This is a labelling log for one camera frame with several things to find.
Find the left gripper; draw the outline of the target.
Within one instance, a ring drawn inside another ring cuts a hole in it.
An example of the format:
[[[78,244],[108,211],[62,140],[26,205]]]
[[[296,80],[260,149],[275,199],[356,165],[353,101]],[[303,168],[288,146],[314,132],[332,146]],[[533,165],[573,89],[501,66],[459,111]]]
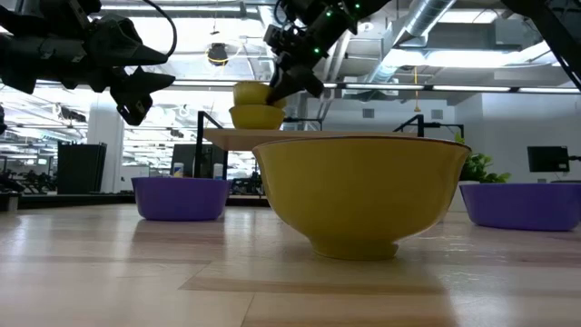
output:
[[[132,74],[119,67],[168,60],[167,54],[143,43],[127,17],[105,15],[91,21],[85,13],[46,13],[44,18],[51,28],[55,78],[67,88],[88,84],[100,93],[110,87],[113,97],[140,98],[175,81],[173,75],[145,72],[140,66]]]

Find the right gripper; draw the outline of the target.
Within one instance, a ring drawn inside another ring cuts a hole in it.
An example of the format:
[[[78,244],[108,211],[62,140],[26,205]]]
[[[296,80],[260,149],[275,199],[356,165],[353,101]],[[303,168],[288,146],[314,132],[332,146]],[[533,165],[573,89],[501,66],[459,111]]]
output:
[[[320,96],[324,85],[311,69],[321,58],[329,56],[328,50],[346,30],[352,29],[352,7],[276,6],[273,20],[275,25],[291,32],[292,41],[286,51],[276,54],[277,70],[266,102],[274,104],[302,90]]]

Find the blue-violet plastic bowl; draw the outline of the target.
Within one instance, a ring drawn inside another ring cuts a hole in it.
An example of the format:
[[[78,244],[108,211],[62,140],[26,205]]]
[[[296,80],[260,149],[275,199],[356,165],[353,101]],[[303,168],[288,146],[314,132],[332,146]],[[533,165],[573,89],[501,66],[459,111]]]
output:
[[[460,191],[476,225],[569,232],[581,223],[581,183],[465,184]]]
[[[180,177],[134,177],[138,213],[148,221],[202,222],[217,220],[230,192],[225,180]]]

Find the black monitor on arm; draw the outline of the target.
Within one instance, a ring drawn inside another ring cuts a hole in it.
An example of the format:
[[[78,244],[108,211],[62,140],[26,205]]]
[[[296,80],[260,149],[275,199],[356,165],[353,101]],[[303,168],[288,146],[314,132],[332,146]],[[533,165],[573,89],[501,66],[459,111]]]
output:
[[[566,146],[529,146],[527,158],[531,173],[568,173],[571,162],[581,162],[581,156],[570,155]]]

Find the long ceiling light strip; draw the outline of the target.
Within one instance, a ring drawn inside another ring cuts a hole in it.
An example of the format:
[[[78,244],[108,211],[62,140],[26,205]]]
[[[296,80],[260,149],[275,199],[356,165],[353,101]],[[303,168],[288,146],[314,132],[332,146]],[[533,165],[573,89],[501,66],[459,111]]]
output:
[[[581,94],[581,91],[571,87],[520,87],[517,92],[521,94]]]
[[[236,81],[228,80],[176,80],[172,83],[172,86],[228,88],[233,87],[236,84]]]
[[[474,86],[474,85],[433,85],[431,90],[438,92],[507,93],[511,90],[511,87]]]
[[[423,84],[344,84],[344,89],[353,90],[380,90],[380,91],[398,91],[398,90],[410,90],[417,91],[423,90],[425,85]]]

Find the wooden shelf with black legs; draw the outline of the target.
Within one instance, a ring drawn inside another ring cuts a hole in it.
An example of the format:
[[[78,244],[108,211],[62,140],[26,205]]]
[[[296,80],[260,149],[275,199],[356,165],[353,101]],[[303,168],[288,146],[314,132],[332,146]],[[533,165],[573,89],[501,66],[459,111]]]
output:
[[[259,144],[289,140],[289,139],[307,139],[336,136],[396,136],[396,137],[414,137],[416,134],[390,132],[341,132],[341,131],[282,131],[282,130],[248,130],[248,129],[204,129],[201,127],[197,132],[196,151],[193,166],[193,176],[201,176],[201,154],[202,141],[207,140],[223,151],[251,151]]]

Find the black cabinet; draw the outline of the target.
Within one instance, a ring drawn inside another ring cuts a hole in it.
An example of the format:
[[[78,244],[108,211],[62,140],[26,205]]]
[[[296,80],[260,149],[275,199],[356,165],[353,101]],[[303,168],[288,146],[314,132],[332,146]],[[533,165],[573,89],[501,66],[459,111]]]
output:
[[[107,144],[58,144],[57,193],[101,192]]]

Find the small potted green plant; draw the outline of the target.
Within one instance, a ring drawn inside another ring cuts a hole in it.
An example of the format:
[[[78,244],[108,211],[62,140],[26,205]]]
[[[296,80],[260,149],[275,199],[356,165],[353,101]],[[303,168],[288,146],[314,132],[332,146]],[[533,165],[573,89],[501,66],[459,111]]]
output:
[[[468,157],[463,165],[457,189],[448,208],[450,212],[465,212],[467,210],[460,190],[461,185],[505,183],[511,177],[510,173],[489,173],[487,169],[492,163],[492,158],[482,153],[474,153]]]

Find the silver ventilation duct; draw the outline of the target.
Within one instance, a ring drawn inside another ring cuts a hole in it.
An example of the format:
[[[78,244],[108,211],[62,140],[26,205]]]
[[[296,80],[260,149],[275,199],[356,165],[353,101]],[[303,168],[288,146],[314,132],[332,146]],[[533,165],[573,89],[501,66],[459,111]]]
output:
[[[390,22],[381,39],[381,59],[368,74],[369,84],[387,83],[401,66],[407,65],[406,51],[399,47],[411,42],[412,47],[425,47],[428,33],[457,0],[413,0],[409,12]]]

